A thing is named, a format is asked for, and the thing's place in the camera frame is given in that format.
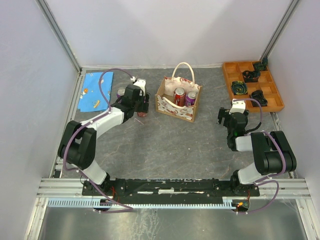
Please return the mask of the aluminium corner post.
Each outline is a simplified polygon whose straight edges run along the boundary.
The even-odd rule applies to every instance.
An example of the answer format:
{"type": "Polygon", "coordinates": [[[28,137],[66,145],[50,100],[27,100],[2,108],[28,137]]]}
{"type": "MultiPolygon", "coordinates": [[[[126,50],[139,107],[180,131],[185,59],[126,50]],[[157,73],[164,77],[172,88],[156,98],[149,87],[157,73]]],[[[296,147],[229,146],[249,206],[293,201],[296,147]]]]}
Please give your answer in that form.
{"type": "Polygon", "coordinates": [[[73,67],[76,69],[77,72],[82,71],[82,67],[80,66],[77,58],[75,57],[63,31],[59,27],[57,20],[53,14],[53,12],[50,9],[49,4],[46,0],[36,0],[36,3],[38,4],[40,10],[42,11],[44,17],[46,18],[47,22],[49,23],[52,31],[54,32],[55,36],[57,37],[57,40],[59,41],[62,49],[66,53],[68,59],[72,63],[73,67]]]}
{"type": "Polygon", "coordinates": [[[283,33],[283,31],[286,28],[287,24],[289,23],[291,17],[293,16],[297,7],[299,6],[300,2],[301,2],[300,0],[291,0],[289,2],[288,7],[286,8],[283,16],[281,17],[277,27],[275,28],[275,31],[271,35],[266,47],[263,50],[263,52],[259,58],[260,60],[262,60],[265,57],[267,57],[267,58],[269,57],[269,55],[271,54],[277,41],[280,39],[281,34],[283,33]]]}

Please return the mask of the rolled dark sock blue-yellow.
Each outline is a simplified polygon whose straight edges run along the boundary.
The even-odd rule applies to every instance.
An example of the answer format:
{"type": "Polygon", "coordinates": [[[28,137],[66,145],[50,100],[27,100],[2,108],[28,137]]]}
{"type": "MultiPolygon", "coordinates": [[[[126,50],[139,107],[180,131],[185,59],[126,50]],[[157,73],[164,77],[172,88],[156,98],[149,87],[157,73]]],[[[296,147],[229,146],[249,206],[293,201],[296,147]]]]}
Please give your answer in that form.
{"type": "Polygon", "coordinates": [[[243,81],[233,81],[231,83],[231,90],[234,95],[246,95],[248,93],[248,88],[243,81]]]}

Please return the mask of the red soda can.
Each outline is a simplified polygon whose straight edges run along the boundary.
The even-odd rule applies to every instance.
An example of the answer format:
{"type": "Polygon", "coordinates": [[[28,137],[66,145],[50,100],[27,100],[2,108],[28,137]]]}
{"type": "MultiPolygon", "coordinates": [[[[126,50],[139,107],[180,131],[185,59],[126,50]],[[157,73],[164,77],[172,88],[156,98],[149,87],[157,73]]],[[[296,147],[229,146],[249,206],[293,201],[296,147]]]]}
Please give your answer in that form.
{"type": "Polygon", "coordinates": [[[173,103],[179,107],[185,106],[185,97],[186,97],[186,91],[182,87],[177,87],[174,90],[173,95],[173,103]]]}
{"type": "Polygon", "coordinates": [[[140,118],[144,118],[148,115],[147,112],[138,112],[137,115],[140,117],[140,118]]]}

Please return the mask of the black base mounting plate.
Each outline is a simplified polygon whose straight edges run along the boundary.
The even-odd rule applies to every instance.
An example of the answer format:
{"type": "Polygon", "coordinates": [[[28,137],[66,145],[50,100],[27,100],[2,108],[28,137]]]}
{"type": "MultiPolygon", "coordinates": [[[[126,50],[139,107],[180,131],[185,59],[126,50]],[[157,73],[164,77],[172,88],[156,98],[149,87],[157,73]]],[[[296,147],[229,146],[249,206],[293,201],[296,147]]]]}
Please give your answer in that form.
{"type": "Polygon", "coordinates": [[[259,188],[234,194],[226,186],[230,180],[211,179],[124,179],[110,180],[109,189],[84,182],[83,196],[115,197],[122,204],[221,204],[223,197],[259,196],[259,188]]]}

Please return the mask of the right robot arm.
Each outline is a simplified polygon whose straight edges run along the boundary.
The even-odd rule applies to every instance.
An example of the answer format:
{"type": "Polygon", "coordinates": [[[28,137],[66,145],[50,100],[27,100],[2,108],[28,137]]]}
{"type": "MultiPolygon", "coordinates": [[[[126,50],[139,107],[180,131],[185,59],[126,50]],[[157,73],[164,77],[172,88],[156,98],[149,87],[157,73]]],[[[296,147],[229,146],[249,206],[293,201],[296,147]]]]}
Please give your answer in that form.
{"type": "Polygon", "coordinates": [[[240,196],[256,189],[267,179],[292,172],[297,160],[283,131],[253,132],[246,130],[249,112],[233,112],[221,107],[217,119],[227,129],[227,146],[233,152],[252,152],[253,163],[236,170],[226,184],[231,193],[240,196]]]}

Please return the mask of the dark folded sock centre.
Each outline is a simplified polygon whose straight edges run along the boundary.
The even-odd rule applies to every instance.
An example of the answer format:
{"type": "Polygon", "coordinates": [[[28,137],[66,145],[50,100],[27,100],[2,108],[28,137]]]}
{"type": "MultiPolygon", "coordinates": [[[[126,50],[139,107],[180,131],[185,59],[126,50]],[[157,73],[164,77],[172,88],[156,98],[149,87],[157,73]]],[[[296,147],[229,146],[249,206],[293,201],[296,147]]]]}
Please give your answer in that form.
{"type": "Polygon", "coordinates": [[[261,72],[259,70],[245,70],[244,72],[242,72],[242,77],[245,83],[257,83],[260,76],[261,72]]]}

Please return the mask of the dark sock lower compartment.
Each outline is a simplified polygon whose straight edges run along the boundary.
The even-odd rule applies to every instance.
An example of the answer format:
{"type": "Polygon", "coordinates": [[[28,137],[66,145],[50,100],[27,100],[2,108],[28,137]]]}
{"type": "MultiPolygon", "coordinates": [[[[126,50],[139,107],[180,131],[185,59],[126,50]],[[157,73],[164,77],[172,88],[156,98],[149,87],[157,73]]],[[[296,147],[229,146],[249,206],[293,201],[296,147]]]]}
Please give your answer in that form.
{"type": "Polygon", "coordinates": [[[268,100],[265,98],[262,90],[255,90],[250,95],[251,99],[254,99],[259,102],[262,107],[266,107],[268,105],[268,100]]]}

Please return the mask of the dark sock top corner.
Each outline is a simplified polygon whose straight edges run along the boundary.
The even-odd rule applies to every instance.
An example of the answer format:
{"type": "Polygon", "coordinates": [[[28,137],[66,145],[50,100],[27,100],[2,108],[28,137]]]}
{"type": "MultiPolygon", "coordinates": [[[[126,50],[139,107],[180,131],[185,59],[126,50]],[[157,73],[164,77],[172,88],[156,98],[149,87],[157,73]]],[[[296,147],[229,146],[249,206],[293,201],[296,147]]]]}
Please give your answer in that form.
{"type": "Polygon", "coordinates": [[[268,66],[268,57],[265,56],[261,61],[253,63],[253,68],[255,71],[266,71],[268,66]]]}

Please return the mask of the red soda can front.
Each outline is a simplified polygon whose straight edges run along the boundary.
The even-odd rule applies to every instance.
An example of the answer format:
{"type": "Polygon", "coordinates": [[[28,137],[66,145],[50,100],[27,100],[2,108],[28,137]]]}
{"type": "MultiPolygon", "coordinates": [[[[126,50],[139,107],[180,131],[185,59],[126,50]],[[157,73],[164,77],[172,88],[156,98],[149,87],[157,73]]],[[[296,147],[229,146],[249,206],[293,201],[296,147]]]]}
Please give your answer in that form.
{"type": "Polygon", "coordinates": [[[148,115],[147,112],[138,112],[137,115],[140,117],[140,118],[144,118],[148,115]]]}

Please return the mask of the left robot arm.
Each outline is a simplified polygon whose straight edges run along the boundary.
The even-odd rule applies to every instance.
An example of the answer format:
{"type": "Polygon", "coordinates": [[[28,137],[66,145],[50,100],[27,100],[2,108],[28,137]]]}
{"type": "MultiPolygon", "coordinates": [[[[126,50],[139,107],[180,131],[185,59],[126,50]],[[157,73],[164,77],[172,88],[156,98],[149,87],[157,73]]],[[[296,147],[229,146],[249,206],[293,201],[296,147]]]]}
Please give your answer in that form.
{"type": "Polygon", "coordinates": [[[139,78],[134,84],[129,84],[124,94],[103,113],[82,122],[72,120],[66,125],[57,155],[64,164],[75,166],[92,181],[93,189],[99,195],[106,195],[111,183],[110,175],[95,160],[97,139],[125,123],[134,113],[147,113],[149,98],[146,81],[139,78]]]}

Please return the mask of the orange wooden divided tray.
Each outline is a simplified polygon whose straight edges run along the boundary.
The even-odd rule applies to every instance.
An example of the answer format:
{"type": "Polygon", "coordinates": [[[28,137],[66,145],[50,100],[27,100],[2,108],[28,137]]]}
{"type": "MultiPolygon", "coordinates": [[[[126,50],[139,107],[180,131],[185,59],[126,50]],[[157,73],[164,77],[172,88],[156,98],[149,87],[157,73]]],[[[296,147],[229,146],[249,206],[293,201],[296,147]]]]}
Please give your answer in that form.
{"type": "Polygon", "coordinates": [[[267,67],[266,70],[260,72],[260,77],[257,82],[249,82],[247,86],[247,94],[235,95],[232,90],[232,83],[237,81],[244,81],[242,72],[253,71],[254,64],[257,61],[232,61],[224,62],[222,64],[223,75],[229,94],[232,99],[247,99],[257,90],[261,90],[264,98],[267,100],[267,106],[262,107],[263,112],[280,112],[285,104],[278,91],[273,76],[267,67]]]}

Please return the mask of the right aluminium corner post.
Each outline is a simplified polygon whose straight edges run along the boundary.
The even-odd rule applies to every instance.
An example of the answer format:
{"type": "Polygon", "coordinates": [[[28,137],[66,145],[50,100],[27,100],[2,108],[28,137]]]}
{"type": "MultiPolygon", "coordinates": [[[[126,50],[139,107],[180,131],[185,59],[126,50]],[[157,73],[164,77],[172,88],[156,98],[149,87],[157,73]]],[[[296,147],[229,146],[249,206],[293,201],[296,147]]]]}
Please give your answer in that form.
{"type": "Polygon", "coordinates": [[[283,16],[281,17],[277,27],[275,28],[275,31],[271,35],[266,47],[263,50],[263,52],[259,58],[260,60],[262,60],[265,57],[267,57],[267,58],[269,57],[269,55],[271,54],[277,41],[280,39],[281,34],[283,33],[283,31],[286,28],[287,24],[289,23],[291,17],[293,16],[297,7],[299,6],[300,2],[301,2],[300,0],[291,0],[289,2],[288,7],[286,8],[283,16]]]}

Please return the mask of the red soda can back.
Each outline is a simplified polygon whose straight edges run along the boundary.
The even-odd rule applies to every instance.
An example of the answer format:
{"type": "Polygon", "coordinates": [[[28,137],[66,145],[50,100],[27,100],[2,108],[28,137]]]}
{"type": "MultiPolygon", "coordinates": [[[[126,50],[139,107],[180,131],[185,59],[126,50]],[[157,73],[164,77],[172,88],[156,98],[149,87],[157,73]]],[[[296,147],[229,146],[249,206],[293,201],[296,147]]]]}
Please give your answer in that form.
{"type": "Polygon", "coordinates": [[[182,87],[177,87],[174,90],[173,95],[173,103],[179,107],[185,106],[185,97],[186,97],[186,91],[182,87]]]}

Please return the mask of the aluminium frame rail front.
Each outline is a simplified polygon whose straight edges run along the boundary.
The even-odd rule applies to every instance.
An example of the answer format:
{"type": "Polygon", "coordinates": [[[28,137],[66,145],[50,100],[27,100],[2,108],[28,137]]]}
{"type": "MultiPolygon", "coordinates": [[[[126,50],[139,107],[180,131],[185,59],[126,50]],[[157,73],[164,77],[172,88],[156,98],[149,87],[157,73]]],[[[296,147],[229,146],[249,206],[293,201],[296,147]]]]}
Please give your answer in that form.
{"type": "MultiPolygon", "coordinates": [[[[277,179],[279,184],[277,199],[311,199],[304,179],[277,179]]],[[[78,178],[43,178],[37,191],[38,197],[83,198],[83,185],[78,178]]],[[[251,199],[272,199],[276,192],[276,184],[268,183],[259,187],[259,196],[250,194],[251,199]]]]}

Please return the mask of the purple fanta can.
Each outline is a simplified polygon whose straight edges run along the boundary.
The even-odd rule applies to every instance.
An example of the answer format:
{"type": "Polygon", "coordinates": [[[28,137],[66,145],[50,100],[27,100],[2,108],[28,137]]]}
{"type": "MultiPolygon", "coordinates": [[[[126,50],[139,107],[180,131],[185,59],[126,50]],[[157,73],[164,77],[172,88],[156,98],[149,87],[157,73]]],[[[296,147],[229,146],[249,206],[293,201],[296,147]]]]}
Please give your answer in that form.
{"type": "Polygon", "coordinates": [[[185,96],[185,106],[193,106],[195,104],[197,98],[197,92],[196,91],[189,91],[187,95],[185,96]]]}
{"type": "Polygon", "coordinates": [[[120,98],[121,96],[123,96],[125,94],[126,89],[124,87],[120,87],[117,92],[116,92],[116,97],[120,98]]]}

